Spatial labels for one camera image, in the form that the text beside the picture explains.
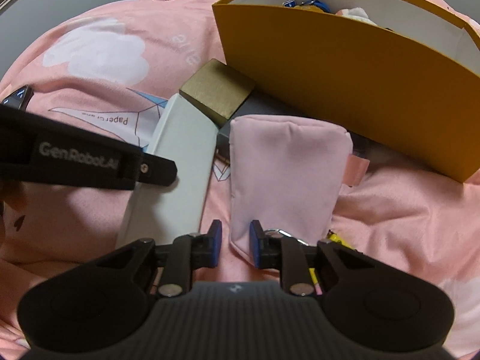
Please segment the pink cloud-print duvet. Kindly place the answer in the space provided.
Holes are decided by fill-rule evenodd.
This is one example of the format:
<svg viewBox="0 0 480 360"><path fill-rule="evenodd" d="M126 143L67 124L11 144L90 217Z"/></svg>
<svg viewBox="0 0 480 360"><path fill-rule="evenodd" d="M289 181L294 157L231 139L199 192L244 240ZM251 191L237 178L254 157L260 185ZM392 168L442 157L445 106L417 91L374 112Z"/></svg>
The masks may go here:
<svg viewBox="0 0 480 360"><path fill-rule="evenodd" d="M224 57L218 0L126 0L67 20L33 42L1 79L23 86L28 111L147 145L168 99L204 63ZM360 185L343 187L332 229L373 258L443 289L456 308L446 346L479 352L479 184L455 180L368 143ZM32 286L111 252L127 191L23 184L1 191L1 355L28 348L16 308Z"/></svg>

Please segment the pink fabric pouch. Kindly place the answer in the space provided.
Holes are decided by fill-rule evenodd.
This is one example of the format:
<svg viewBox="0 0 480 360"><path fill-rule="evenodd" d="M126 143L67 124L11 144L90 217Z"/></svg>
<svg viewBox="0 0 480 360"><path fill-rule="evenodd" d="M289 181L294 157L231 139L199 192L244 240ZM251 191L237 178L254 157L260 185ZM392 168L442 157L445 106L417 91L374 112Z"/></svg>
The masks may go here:
<svg viewBox="0 0 480 360"><path fill-rule="evenodd" d="M331 223L341 188L357 186L370 161L346 128L318 119L267 116L236 122L230 141L229 241L252 262L249 226L281 228L314 245Z"/></svg>

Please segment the silver carabiner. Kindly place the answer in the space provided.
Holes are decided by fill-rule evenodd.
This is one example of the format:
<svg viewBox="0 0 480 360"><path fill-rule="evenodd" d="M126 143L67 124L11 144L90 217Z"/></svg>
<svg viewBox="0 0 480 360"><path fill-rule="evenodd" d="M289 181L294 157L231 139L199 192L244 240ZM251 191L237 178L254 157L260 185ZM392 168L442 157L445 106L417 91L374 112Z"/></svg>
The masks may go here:
<svg viewBox="0 0 480 360"><path fill-rule="evenodd" d="M268 238L271 239L281 239L281 238L291 238L300 243L301 245L309 246L309 244L306 241L303 241L287 231L281 229L281 228L269 228L264 230L264 235L267 236Z"/></svg>

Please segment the yellow tape measure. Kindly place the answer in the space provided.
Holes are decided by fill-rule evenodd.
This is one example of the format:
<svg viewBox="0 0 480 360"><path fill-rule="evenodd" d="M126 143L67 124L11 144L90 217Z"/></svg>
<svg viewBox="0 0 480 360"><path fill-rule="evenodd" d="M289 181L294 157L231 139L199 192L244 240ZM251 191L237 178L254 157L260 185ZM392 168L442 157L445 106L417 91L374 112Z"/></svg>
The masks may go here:
<svg viewBox="0 0 480 360"><path fill-rule="evenodd" d="M336 254L337 245L352 250L352 246L332 230L327 232L326 238L317 242L309 270L319 294L326 295L332 290L345 271L344 264Z"/></svg>

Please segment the white bunny plush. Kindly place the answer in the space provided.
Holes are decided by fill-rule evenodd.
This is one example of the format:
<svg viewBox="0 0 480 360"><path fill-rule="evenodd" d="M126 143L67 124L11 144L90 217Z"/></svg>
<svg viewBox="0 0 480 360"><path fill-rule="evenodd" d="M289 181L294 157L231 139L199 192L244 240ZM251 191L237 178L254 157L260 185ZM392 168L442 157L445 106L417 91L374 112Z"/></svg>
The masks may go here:
<svg viewBox="0 0 480 360"><path fill-rule="evenodd" d="M349 18L349 19L356 20L356 21L360 21L362 23L377 26L377 24L374 23L371 20L371 18L368 17L367 12L361 7L345 8L345 9L342 9L342 10L338 10L335 13L335 15L336 16L342 16L342 17Z"/></svg>

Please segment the blue yellow plush keychain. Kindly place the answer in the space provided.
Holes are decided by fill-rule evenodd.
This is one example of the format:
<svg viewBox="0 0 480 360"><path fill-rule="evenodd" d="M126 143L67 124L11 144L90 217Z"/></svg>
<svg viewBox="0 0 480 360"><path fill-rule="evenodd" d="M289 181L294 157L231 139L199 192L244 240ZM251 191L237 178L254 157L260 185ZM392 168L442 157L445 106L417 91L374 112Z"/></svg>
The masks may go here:
<svg viewBox="0 0 480 360"><path fill-rule="evenodd" d="M287 0L282 4L285 8L298 8L309 11L322 11L323 13L331 13L329 6L320 0L307 0L305 2L297 2L296 0Z"/></svg>

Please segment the orange cardboard box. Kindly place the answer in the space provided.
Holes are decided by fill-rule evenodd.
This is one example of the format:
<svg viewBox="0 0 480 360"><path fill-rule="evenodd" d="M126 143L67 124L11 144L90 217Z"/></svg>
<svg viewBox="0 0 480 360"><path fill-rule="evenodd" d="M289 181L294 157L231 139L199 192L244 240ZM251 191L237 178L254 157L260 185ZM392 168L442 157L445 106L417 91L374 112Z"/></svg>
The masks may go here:
<svg viewBox="0 0 480 360"><path fill-rule="evenodd" d="M220 0L228 65L308 116L459 182L479 169L479 29L426 0ZM377 26L336 16L363 8Z"/></svg>

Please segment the gold small box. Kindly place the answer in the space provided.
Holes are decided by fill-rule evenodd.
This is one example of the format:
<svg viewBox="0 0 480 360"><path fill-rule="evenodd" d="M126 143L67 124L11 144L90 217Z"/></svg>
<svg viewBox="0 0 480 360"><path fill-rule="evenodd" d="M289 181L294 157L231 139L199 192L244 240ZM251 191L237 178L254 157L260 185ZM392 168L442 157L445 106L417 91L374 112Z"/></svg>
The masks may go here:
<svg viewBox="0 0 480 360"><path fill-rule="evenodd" d="M183 84L179 94L222 127L255 86L251 78L213 58Z"/></svg>

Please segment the dark grey small box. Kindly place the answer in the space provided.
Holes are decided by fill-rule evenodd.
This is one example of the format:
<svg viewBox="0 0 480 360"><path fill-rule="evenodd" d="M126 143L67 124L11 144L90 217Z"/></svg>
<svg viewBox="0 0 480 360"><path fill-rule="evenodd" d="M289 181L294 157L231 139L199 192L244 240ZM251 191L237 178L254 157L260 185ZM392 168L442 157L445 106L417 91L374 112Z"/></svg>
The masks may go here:
<svg viewBox="0 0 480 360"><path fill-rule="evenodd" d="M230 141L236 122L242 119L264 119L267 116L305 117L300 109L289 105L276 97L255 90L236 109L223 125L216 137L216 152L226 162L230 161Z"/></svg>

